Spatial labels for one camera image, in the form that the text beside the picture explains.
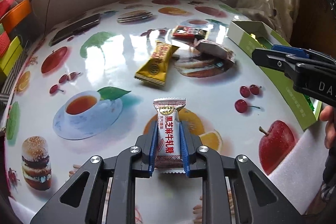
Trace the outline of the person's right hand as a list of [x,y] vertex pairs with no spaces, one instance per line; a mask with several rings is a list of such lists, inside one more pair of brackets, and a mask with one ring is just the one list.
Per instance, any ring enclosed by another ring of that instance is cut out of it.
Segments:
[[331,149],[335,142],[334,110],[332,106],[325,106],[319,115],[319,120],[326,122],[325,126],[325,147]]

